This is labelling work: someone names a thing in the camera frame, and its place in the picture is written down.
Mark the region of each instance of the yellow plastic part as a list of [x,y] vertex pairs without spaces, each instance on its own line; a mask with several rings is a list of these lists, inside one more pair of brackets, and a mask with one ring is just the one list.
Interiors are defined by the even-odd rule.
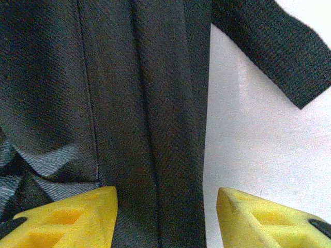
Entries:
[[224,248],[331,248],[321,218],[238,190],[219,189],[217,214]]
[[17,214],[14,219],[27,221],[0,240],[0,247],[109,248],[116,216],[116,188],[99,188]]

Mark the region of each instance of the white surface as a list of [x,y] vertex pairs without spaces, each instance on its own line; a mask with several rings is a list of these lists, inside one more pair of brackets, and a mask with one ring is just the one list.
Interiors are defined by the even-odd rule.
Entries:
[[[283,7],[292,15],[303,15],[296,8],[308,3],[277,2],[287,2]],[[324,7],[330,10],[331,3],[324,1]],[[297,17],[315,30],[326,25],[317,21],[324,18]],[[330,27],[331,15],[326,18]],[[331,47],[331,34],[322,33]],[[209,76],[203,183],[208,248],[223,247],[216,215],[219,187],[236,188],[331,222],[331,89],[299,110],[214,26]]]

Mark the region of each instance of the garment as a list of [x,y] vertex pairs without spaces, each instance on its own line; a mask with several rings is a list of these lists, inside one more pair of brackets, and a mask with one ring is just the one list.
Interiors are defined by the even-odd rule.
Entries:
[[[331,83],[330,51],[272,1],[1,5],[0,126],[14,151],[0,170],[6,192],[2,220],[114,185],[119,212],[112,247],[205,247],[202,175],[211,20],[299,107]],[[272,35],[285,36],[286,30],[271,28],[281,24],[268,19],[268,9],[305,33],[277,43]],[[266,32],[261,33],[259,18]],[[256,39],[260,34],[267,38]],[[312,59],[293,67],[284,55],[302,43],[311,44]],[[287,45],[291,49],[280,53]],[[284,71],[267,63],[279,58]],[[323,77],[310,87],[309,73]]]

